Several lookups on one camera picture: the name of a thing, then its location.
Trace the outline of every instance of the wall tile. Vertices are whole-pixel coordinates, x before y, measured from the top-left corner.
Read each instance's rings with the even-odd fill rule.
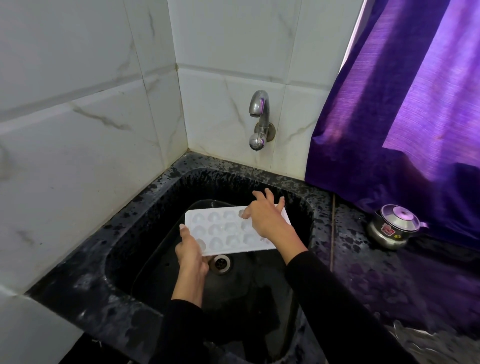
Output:
[[[0,123],[0,284],[24,292],[163,170],[142,80]]]
[[[330,90],[363,0],[302,0],[289,85]]]
[[[0,121],[132,77],[140,67],[121,1],[0,1]]]
[[[2,364],[58,363],[82,331],[25,296],[0,298]]]
[[[124,0],[135,48],[144,76],[175,67],[167,0]]]
[[[270,122],[277,127],[285,85],[186,69],[179,70],[179,81],[190,149],[270,169],[273,143],[258,152],[248,144],[258,122],[248,107],[256,90],[267,91]]]
[[[167,167],[188,148],[177,72],[150,75],[145,78],[145,87]]]
[[[177,63],[284,82],[300,3],[170,0]]]
[[[310,139],[329,92],[287,86],[270,171],[305,178]]]

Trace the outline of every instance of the right hand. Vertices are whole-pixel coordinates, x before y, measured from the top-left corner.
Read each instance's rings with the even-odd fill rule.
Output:
[[[280,214],[285,206],[285,198],[281,197],[278,205],[275,206],[273,193],[268,188],[265,188],[265,195],[260,191],[252,193],[257,200],[248,205],[241,217],[251,217],[253,228],[257,233],[273,242],[275,235],[291,228]]]

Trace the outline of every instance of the white ice cube tray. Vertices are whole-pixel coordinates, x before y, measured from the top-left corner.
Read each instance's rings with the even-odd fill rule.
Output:
[[[185,225],[202,248],[203,256],[275,249],[253,229],[252,218],[240,217],[245,208],[201,208],[185,213]],[[291,225],[285,209],[282,216]]]

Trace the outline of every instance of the purple curtain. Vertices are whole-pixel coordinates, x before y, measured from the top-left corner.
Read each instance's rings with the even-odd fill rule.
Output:
[[[480,248],[480,0],[377,0],[312,135],[305,181]]]

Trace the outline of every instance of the stainless steel pot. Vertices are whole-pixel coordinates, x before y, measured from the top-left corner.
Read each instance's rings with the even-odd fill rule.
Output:
[[[421,228],[427,227],[406,208],[385,205],[373,215],[367,225],[367,233],[381,246],[396,250],[404,246],[410,237],[419,235]]]

